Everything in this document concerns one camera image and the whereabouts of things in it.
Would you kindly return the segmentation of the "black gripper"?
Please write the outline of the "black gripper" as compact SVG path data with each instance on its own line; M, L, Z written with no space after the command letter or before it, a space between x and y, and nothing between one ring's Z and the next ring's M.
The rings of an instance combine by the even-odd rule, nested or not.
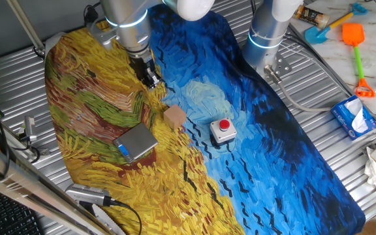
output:
M130 58L130 66L136 73L140 81L148 81L148 88L155 89L161 82L162 78L156 72L155 63L152 58L144 61L142 58Z

